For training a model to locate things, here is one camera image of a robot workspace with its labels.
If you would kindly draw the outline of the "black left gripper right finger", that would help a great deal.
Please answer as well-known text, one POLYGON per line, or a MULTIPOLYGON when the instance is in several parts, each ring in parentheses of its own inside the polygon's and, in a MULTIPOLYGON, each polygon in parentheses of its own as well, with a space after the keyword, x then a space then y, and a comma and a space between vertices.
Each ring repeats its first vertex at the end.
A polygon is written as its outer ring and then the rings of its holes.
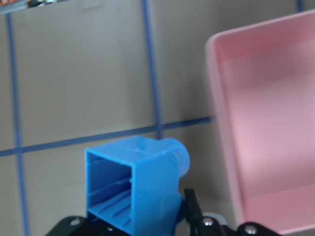
POLYGON ((185 189, 184 212, 190 226, 191 236, 278 236, 271 229, 255 222, 246 222, 231 229, 219 221, 220 215, 206 216, 202 213, 195 190, 185 189))

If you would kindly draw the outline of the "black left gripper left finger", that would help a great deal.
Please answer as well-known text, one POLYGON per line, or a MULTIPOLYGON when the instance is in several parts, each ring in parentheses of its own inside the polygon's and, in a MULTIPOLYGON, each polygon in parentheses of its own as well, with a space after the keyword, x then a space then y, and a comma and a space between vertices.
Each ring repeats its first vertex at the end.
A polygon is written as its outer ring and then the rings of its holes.
POLYGON ((52 227, 46 236, 104 236, 108 225, 82 216, 68 216, 52 227))

